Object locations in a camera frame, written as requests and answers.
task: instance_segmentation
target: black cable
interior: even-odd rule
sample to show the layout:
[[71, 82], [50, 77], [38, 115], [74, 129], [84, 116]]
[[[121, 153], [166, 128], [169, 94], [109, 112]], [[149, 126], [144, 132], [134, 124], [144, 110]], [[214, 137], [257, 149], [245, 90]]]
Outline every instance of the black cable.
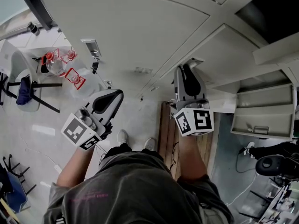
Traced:
[[251, 169], [248, 169], [248, 170], [245, 170], [245, 171], [239, 171], [238, 170], [238, 158], [239, 158], [239, 155], [240, 154], [237, 155], [237, 158], [236, 158], [236, 161], [235, 161], [235, 170], [237, 171], [237, 173], [242, 174], [242, 173], [246, 173], [246, 172], [251, 171], [251, 170], [255, 170], [255, 168], [251, 168]]
[[173, 160], [173, 164], [170, 165], [169, 171], [171, 170], [172, 166], [175, 165], [177, 162], [174, 160], [173, 155], [174, 155], [174, 148], [176, 147], [176, 145], [178, 144], [178, 142], [173, 144], [173, 148], [172, 148], [172, 160]]

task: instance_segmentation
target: chair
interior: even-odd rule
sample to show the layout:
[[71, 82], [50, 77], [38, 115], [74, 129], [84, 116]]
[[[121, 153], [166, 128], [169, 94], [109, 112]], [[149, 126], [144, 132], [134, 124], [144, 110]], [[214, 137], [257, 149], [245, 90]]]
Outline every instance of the chair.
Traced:
[[8, 75], [8, 82], [6, 85], [6, 89], [2, 89], [8, 96], [13, 97], [15, 99], [18, 98], [19, 92], [17, 95], [13, 94], [9, 88], [12, 86], [20, 86], [20, 82], [16, 82], [18, 77], [25, 77], [29, 75], [30, 77], [30, 94], [29, 96], [32, 98], [25, 105], [18, 105], [18, 108], [25, 112], [35, 112], [39, 109], [40, 104], [48, 107], [49, 109], [60, 113], [60, 111], [46, 103], [41, 99], [42, 88], [44, 87], [61, 87], [62, 84], [41, 84], [38, 75], [36, 73], [38, 67], [38, 62], [31, 59], [27, 55], [21, 53], [20, 51], [15, 51], [11, 57], [11, 73]]
[[5, 200], [8, 203], [9, 207], [15, 213], [19, 213], [29, 208], [29, 207], [27, 208], [23, 208], [23, 207], [28, 200], [27, 195], [36, 187], [36, 184], [32, 188], [30, 188], [27, 192], [25, 192], [22, 186], [22, 183], [25, 182], [25, 178], [22, 181], [20, 181], [20, 178], [24, 177], [24, 173], [26, 173], [30, 167], [26, 168], [20, 174], [16, 174], [15, 172], [13, 172], [13, 170], [17, 166], [19, 166], [20, 163], [16, 164], [14, 167], [11, 167], [11, 160], [10, 160], [11, 158], [12, 155], [10, 154], [8, 158], [8, 165], [7, 165], [5, 162], [6, 158], [3, 157], [3, 161], [7, 169], [6, 177], [8, 178], [8, 180], [7, 179], [5, 180], [5, 183], [7, 184], [9, 182], [11, 187], [11, 189], [8, 189], [8, 185], [6, 185], [6, 188], [4, 189]]
[[9, 180], [7, 171], [0, 164], [0, 183], [2, 183], [2, 187], [0, 190], [0, 198], [4, 198], [4, 194], [7, 192], [13, 192], [13, 186]]

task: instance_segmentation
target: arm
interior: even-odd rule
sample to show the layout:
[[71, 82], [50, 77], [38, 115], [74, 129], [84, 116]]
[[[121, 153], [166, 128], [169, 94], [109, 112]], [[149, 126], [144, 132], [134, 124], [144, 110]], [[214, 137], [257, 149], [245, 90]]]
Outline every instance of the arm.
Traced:
[[84, 181], [94, 147], [88, 151], [76, 149], [57, 179], [57, 186], [72, 188]]
[[181, 178], [196, 180], [207, 174], [206, 166], [200, 156], [196, 136], [179, 136], [179, 160], [181, 164]]

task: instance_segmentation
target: machine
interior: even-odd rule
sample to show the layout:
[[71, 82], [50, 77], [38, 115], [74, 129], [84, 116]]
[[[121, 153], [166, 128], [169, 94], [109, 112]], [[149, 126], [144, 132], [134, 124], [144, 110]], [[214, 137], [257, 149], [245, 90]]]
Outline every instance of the machine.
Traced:
[[206, 86], [201, 77], [192, 70], [198, 61], [189, 60], [175, 70], [174, 93], [176, 103], [173, 117], [182, 136], [196, 136], [214, 130], [213, 111], [206, 98]]
[[76, 147], [88, 150], [104, 140], [112, 129], [110, 122], [123, 101], [121, 90], [107, 89], [90, 96], [85, 106], [71, 113], [61, 133]]

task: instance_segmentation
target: white cable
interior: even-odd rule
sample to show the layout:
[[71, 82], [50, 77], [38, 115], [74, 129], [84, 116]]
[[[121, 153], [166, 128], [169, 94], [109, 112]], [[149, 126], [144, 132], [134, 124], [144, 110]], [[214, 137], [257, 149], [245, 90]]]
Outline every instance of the white cable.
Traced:
[[253, 178], [253, 180], [252, 180], [252, 182], [251, 182], [251, 184], [242, 192], [242, 193], [240, 193], [230, 204], [225, 204], [227, 207], [228, 206], [230, 206], [231, 204], [233, 204], [233, 202], [239, 197], [239, 196], [241, 196], [244, 192], [246, 192], [247, 191], [247, 189], [248, 188], [250, 188], [250, 186], [253, 184], [253, 182], [254, 182], [254, 180], [256, 179], [256, 176], [257, 176], [257, 172], [256, 172], [256, 174], [254, 175], [254, 178]]
[[23, 140], [23, 142], [26, 144], [26, 148], [25, 148], [25, 150], [26, 149], [28, 149], [28, 150], [31, 150], [31, 151], [35, 151], [35, 152], [37, 152], [37, 153], [39, 153], [39, 154], [42, 154], [42, 155], [44, 155], [45, 157], [47, 157], [48, 159], [50, 159], [51, 161], [52, 161], [52, 163], [54, 163], [54, 165], [56, 165], [56, 163], [54, 162], [54, 160], [53, 159], [51, 159], [48, 155], [45, 155], [44, 153], [42, 153], [42, 152], [40, 152], [40, 151], [37, 151], [37, 150], [35, 150], [35, 149], [32, 149], [32, 148], [29, 148], [28, 147], [28, 144], [26, 143], [26, 141], [19, 135], [19, 137]]
[[42, 153], [42, 152], [40, 152], [40, 151], [37, 151], [37, 150], [35, 150], [35, 149], [31, 149], [31, 148], [29, 148], [29, 147], [25, 148], [25, 150], [26, 150], [26, 149], [29, 149], [29, 150], [31, 150], [31, 151], [35, 151], [35, 152], [37, 152], [37, 153], [40, 153], [40, 154], [44, 155], [45, 157], [47, 157], [48, 159], [50, 159], [50, 160], [52, 161], [52, 163], [54, 163], [54, 165], [56, 165], [56, 163], [54, 162], [54, 160], [51, 159], [48, 155], [45, 155], [44, 153]]
[[99, 154], [99, 152], [98, 152], [98, 146], [96, 145], [96, 147], [95, 147], [95, 150], [97, 151], [97, 154], [98, 154], [98, 156], [99, 156], [99, 158], [100, 158], [100, 154]]

